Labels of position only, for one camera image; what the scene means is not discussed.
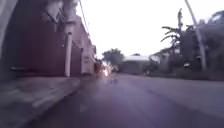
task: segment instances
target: street light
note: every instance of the street light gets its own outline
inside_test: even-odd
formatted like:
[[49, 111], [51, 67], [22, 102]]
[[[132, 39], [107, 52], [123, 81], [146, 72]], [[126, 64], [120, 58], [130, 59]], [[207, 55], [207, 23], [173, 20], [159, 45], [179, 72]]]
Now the street light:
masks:
[[191, 17], [192, 17], [192, 20], [193, 20], [193, 23], [194, 23], [194, 26], [195, 26], [196, 37], [197, 37], [197, 40], [198, 40], [198, 43], [199, 43], [198, 45], [199, 45], [200, 54], [201, 54], [201, 66], [202, 66], [202, 70], [205, 71], [205, 70], [207, 70], [207, 62], [206, 62], [206, 56], [205, 56], [205, 47], [204, 47], [204, 44], [202, 42], [202, 35], [199, 31], [196, 18], [194, 16], [194, 13], [191, 9], [191, 6], [190, 6], [188, 0], [185, 0], [185, 3], [187, 5], [187, 8], [188, 8], [190, 14], [191, 14]]

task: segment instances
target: wall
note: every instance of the wall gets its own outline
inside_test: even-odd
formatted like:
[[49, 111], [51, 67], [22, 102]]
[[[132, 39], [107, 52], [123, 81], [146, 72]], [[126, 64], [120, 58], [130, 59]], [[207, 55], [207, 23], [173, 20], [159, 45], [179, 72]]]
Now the wall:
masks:
[[45, 0], [21, 0], [7, 28], [1, 58], [1, 78], [13, 79], [25, 69], [35, 75], [63, 75], [64, 34], [44, 14]]

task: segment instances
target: tree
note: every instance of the tree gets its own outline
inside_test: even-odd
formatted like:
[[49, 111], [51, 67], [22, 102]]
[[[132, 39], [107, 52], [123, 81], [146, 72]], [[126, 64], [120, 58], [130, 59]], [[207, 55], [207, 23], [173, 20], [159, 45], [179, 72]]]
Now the tree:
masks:
[[111, 66], [118, 66], [122, 63], [124, 55], [121, 53], [119, 49], [111, 49], [103, 54], [103, 61], [106, 61]]
[[165, 37], [160, 41], [163, 42], [164, 40], [171, 38], [171, 47], [173, 49], [173, 54], [174, 54], [174, 49], [175, 46], [177, 45], [178, 42], [181, 42], [182, 40], [182, 36], [183, 36], [183, 32], [182, 32], [182, 27], [183, 27], [183, 23], [182, 23], [182, 9], [179, 10], [178, 14], [177, 14], [177, 19], [178, 19], [178, 28], [173, 28], [173, 27], [169, 27], [169, 26], [163, 26], [163, 29], [167, 29], [168, 32], [165, 33]]

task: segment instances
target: building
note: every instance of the building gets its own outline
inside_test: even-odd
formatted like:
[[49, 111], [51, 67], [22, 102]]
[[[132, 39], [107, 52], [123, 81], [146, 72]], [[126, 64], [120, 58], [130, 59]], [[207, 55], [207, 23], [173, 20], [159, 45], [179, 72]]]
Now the building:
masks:
[[94, 54], [81, 18], [76, 16], [76, 5], [74, 0], [19, 0], [0, 42], [0, 80], [23, 75], [64, 76], [69, 41], [71, 76], [81, 75], [84, 69], [92, 73], [82, 66], [87, 58], [83, 55], [89, 53], [92, 59]]
[[121, 72], [141, 75], [144, 74], [144, 68], [148, 64], [148, 56], [128, 56], [123, 60]]

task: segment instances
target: roof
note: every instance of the roof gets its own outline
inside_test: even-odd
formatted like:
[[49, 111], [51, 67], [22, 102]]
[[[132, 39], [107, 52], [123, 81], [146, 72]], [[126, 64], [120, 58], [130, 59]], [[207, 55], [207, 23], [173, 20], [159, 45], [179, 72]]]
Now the roof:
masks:
[[148, 56], [126, 56], [123, 61], [149, 61]]

